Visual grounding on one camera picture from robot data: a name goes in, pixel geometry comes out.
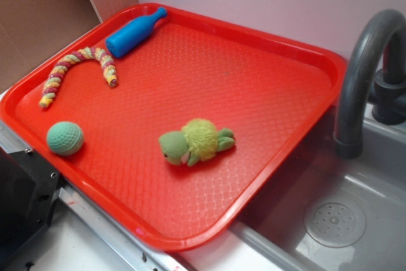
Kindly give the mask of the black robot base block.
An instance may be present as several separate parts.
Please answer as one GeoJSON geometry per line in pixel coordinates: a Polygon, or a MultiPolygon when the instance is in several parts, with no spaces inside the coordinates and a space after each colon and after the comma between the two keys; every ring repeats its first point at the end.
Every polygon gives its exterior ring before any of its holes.
{"type": "Polygon", "coordinates": [[[1,249],[21,247],[50,225],[60,173],[39,153],[1,150],[1,249]]]}

